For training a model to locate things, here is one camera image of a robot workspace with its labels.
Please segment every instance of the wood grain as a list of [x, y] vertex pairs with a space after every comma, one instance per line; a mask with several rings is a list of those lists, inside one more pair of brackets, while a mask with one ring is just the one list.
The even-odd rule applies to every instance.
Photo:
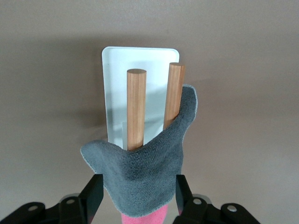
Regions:
[[146, 71], [130, 69], [127, 71], [127, 135], [128, 150], [143, 145], [145, 116]]
[[169, 64], [166, 105], [163, 129], [166, 129], [176, 118], [182, 97], [185, 66], [180, 63]]

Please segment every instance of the pink cloth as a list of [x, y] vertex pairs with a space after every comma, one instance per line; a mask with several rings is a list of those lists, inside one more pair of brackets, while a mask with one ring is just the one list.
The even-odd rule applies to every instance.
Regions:
[[162, 224], [167, 214], [168, 205], [150, 213], [147, 216], [142, 216], [138, 218], [129, 217], [121, 214], [122, 224]]

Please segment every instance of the white plate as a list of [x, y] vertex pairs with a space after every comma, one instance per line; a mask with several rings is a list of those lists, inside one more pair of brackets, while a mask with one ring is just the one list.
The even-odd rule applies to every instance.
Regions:
[[163, 129], [169, 63], [175, 49], [106, 47], [102, 52], [108, 141], [127, 149], [127, 70], [144, 69], [146, 78], [144, 144]]

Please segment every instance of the gray cloth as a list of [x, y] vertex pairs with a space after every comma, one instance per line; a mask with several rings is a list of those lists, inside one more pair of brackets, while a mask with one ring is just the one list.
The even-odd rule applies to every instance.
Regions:
[[95, 140], [81, 148], [90, 168], [96, 174], [103, 174], [104, 187], [121, 213], [141, 217], [171, 201], [176, 175], [181, 174], [183, 164], [183, 138], [196, 110], [196, 91], [184, 85], [178, 116], [146, 145], [126, 151]]

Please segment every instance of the gray background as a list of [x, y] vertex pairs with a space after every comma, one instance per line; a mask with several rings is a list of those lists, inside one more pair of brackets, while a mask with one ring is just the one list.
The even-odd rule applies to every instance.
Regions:
[[[53, 206], [92, 177], [79, 149], [107, 136], [106, 46], [180, 52], [199, 97], [184, 142], [194, 193], [261, 223], [298, 222], [297, 0], [1, 0], [0, 218]], [[100, 221], [121, 223], [107, 194]]]

